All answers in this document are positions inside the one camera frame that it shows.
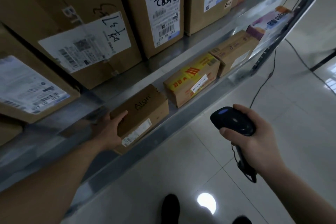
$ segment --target hand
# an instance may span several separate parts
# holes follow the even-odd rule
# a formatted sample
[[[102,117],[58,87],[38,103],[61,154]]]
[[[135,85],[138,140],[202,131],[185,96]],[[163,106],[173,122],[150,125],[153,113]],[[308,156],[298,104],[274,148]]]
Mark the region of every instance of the hand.
[[[121,144],[121,138],[118,136],[118,124],[128,114],[124,111],[116,118],[110,118],[108,112],[101,117],[97,124],[92,124],[92,139],[102,143],[103,150],[113,150],[116,146]]]
[[[247,137],[231,129],[221,128],[219,130],[221,135],[233,145],[240,146],[247,162],[261,176],[272,170],[283,168],[285,165],[280,156],[271,124],[247,107],[234,104],[233,108],[243,112],[253,121],[256,132]]]

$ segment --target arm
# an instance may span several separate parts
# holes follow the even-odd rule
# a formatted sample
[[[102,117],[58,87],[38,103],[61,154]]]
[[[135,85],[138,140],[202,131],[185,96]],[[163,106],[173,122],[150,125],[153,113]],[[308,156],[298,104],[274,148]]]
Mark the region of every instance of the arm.
[[[285,166],[272,126],[247,107],[233,107],[254,122],[256,132],[245,137],[221,128],[221,135],[241,147],[247,162],[264,178],[293,220],[309,224],[336,223],[336,210]]]
[[[0,223],[60,223],[93,159],[121,144],[117,127],[126,114],[106,114],[92,126],[92,140],[1,192]]]

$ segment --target person's right arm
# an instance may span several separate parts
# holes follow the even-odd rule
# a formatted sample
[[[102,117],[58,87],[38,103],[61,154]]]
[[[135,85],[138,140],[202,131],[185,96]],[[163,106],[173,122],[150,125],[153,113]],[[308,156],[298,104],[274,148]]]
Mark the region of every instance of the person's right arm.
[[[237,104],[233,107],[254,122],[256,132],[245,137],[221,128],[221,135],[241,147],[247,162],[263,177],[293,220],[308,224],[336,223],[336,210],[285,166],[272,126],[247,107]]]

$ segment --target shoe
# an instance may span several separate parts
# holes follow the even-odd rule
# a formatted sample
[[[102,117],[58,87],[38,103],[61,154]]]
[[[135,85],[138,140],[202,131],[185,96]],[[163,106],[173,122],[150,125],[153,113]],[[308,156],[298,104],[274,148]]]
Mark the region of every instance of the shoe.
[[[180,216],[180,202],[177,196],[169,194],[165,197],[161,208],[162,224],[178,224]]]
[[[245,216],[238,216],[232,224],[252,224],[252,222]]]

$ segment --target person's left hand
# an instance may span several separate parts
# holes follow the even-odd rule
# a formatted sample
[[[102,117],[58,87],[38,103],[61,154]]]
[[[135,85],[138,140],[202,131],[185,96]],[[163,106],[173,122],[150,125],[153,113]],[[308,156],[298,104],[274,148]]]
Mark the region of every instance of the person's left hand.
[[[116,146],[121,144],[121,138],[118,136],[118,124],[128,114],[128,111],[124,111],[116,118],[110,118],[108,112],[101,117],[97,124],[92,124],[92,139],[102,143],[104,150],[113,150]]]

